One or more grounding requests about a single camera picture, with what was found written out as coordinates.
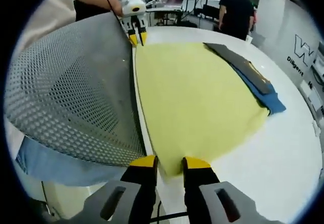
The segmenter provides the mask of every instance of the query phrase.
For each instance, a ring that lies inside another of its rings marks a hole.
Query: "perforated mesh panel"
[[[131,104],[131,45],[113,14],[65,26],[11,63],[5,113],[61,153],[114,166],[144,156]]]

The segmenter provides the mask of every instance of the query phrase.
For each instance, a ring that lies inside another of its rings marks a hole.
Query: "blue cloth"
[[[119,180],[127,169],[82,161],[28,137],[24,138],[16,161],[27,175],[66,186],[90,186]]]
[[[240,76],[240,78],[245,82],[245,84],[249,87],[254,96],[259,99],[259,101],[270,110],[269,115],[280,113],[286,110],[286,107],[282,104],[282,102],[278,99],[278,94],[275,91],[272,84],[267,83],[271,93],[269,94],[261,94],[259,90],[248,80],[248,78],[241,73],[236,67],[232,66],[234,71]]]

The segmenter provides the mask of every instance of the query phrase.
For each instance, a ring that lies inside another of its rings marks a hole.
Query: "white wall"
[[[320,40],[310,15],[290,0],[259,0],[256,33],[265,37],[260,50],[298,86]]]

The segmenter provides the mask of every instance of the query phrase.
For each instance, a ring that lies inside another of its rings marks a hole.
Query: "person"
[[[123,16],[119,0],[79,0],[83,3],[114,10]],[[27,22],[12,55],[15,60],[21,51],[44,35],[75,21],[73,0],[43,0]],[[120,179],[126,168],[105,166],[82,161],[47,148],[26,137],[4,116],[6,138],[11,157],[28,175],[41,181],[67,186],[89,186]]]
[[[246,40],[254,21],[254,9],[249,0],[220,0],[219,30]]]

